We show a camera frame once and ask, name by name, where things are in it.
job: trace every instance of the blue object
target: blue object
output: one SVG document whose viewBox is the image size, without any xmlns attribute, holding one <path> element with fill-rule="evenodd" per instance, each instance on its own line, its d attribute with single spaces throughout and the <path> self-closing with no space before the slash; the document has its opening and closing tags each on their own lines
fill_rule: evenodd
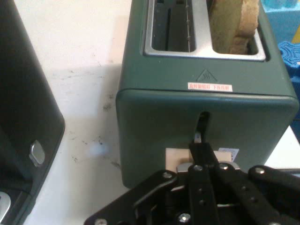
<svg viewBox="0 0 300 225">
<path fill-rule="evenodd" d="M 270 8 L 292 8 L 297 2 L 298 0 L 262 0 L 263 5 Z"/>
<path fill-rule="evenodd" d="M 300 77 L 300 44 L 284 41 L 278 45 L 282 59 L 291 78 Z"/>
<path fill-rule="evenodd" d="M 292 41 L 300 25 L 300 2 L 296 0 L 262 0 L 277 43 Z"/>
</svg>

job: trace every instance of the white table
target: white table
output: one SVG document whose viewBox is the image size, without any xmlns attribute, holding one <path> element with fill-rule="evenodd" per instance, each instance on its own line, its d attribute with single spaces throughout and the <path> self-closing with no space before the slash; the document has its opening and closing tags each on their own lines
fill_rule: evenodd
<svg viewBox="0 0 300 225">
<path fill-rule="evenodd" d="M 66 120 L 58 153 L 25 225 L 82 225 L 126 192 L 114 97 L 131 0 L 15 0 Z M 267 162 L 300 167 L 289 128 Z"/>
</svg>

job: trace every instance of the black metal bracket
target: black metal bracket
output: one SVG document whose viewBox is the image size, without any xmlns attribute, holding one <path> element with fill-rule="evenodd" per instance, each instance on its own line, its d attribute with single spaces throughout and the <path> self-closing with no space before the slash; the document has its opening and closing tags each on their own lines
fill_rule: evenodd
<svg viewBox="0 0 300 225">
<path fill-rule="evenodd" d="M 163 170 L 85 225 L 300 225 L 300 179 L 266 166 L 244 173 L 193 143 L 187 172 Z"/>
</svg>

